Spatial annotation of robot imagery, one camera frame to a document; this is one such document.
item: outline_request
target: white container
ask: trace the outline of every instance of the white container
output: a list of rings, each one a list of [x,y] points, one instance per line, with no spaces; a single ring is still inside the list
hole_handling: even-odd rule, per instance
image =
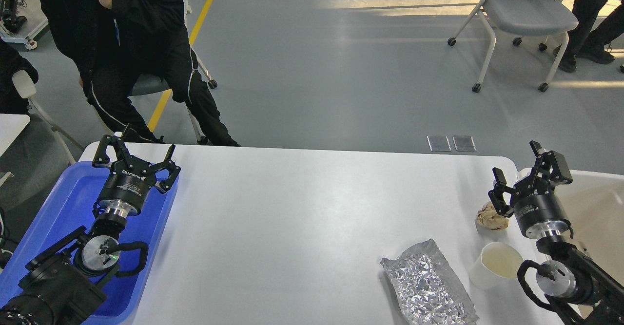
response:
[[[530,168],[521,171],[528,174]],[[624,175],[570,170],[572,183],[555,194],[593,261],[624,285]],[[590,307],[581,309],[587,316]]]
[[[501,281],[515,279],[522,261],[522,256],[513,247],[490,242],[470,268],[470,282],[480,289],[490,289]]]

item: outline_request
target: white cup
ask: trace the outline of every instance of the white cup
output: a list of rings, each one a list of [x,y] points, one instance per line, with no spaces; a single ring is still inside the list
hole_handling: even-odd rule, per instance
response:
[[[515,279],[522,260],[513,247],[501,242],[488,243],[468,272],[470,282],[480,289],[490,289],[503,280]]]

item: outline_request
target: gray floor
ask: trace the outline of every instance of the gray floor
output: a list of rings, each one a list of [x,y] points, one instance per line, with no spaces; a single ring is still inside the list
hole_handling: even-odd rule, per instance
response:
[[[204,2],[190,0],[189,28]],[[577,73],[558,72],[543,94],[537,86],[557,43],[542,53],[537,38],[513,47],[513,36],[497,31],[474,94],[486,31],[474,19],[455,47],[446,44],[474,2],[214,0],[195,49],[219,83],[222,121],[243,146],[430,153],[428,134],[461,134],[474,137],[476,154],[506,156],[518,168],[533,164],[528,142],[537,140],[572,169],[624,174],[624,39],[613,44],[612,65],[580,60]],[[98,141],[102,125],[51,35],[20,51],[40,72],[40,104],[78,141]],[[149,119],[157,100],[135,103]],[[169,101],[161,134],[194,143],[182,105]]]

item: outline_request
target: aluminum foil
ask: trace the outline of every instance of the aluminum foil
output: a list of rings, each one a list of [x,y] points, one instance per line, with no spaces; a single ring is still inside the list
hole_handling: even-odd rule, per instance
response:
[[[381,265],[410,324],[474,325],[479,318],[434,240],[417,243],[395,260],[383,258]]]

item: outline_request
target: chair seat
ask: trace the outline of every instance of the chair seat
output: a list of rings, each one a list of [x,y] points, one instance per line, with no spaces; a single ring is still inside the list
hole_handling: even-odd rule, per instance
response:
[[[170,87],[167,85],[165,79],[152,74],[141,74],[136,80],[136,83],[134,83],[134,87],[129,96],[156,94],[168,89],[170,89]]]
[[[483,8],[501,30],[522,36],[549,36],[579,24],[557,0],[486,0]]]

